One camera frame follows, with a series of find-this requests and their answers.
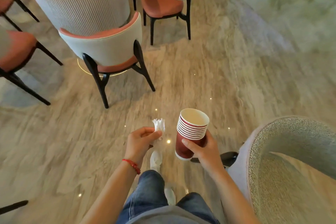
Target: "red bracelet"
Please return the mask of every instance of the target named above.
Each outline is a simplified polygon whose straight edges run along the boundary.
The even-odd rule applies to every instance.
[[[129,159],[123,159],[123,161],[126,161],[128,162],[136,171],[136,173],[139,175],[141,172],[140,172],[140,169],[138,168],[138,165],[137,163],[133,162],[132,160],[129,160]]]

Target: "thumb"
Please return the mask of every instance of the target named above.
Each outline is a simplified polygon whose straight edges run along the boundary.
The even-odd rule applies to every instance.
[[[199,151],[202,150],[202,147],[198,146],[197,144],[195,144],[194,142],[187,140],[185,138],[182,139],[182,143],[189,149],[191,150],[193,153],[198,153]]]
[[[148,143],[151,143],[151,142],[159,139],[160,136],[162,136],[162,131],[158,130],[158,131],[155,131],[155,132],[151,133],[150,135],[146,136],[145,138],[146,138],[146,141]]]

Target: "white shoe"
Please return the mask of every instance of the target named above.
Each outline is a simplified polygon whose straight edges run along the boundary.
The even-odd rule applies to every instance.
[[[165,188],[165,196],[168,201],[168,205],[176,205],[176,197],[171,187]]]
[[[162,154],[157,151],[153,151],[150,157],[150,169],[160,173],[161,164],[162,164]]]

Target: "jeans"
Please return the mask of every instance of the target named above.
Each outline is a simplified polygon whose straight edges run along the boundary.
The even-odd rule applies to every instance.
[[[117,224],[125,224],[141,213],[167,206],[164,188],[165,182],[158,172],[145,171],[139,178],[137,188],[126,200]],[[211,224],[219,224],[204,199],[196,192],[187,194],[176,205]]]

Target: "forearm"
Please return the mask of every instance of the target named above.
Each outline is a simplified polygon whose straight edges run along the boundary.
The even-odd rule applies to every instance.
[[[211,174],[220,193],[223,209],[231,224],[260,224],[252,206],[223,168]]]
[[[80,224],[115,223],[136,175],[133,167],[122,161]]]

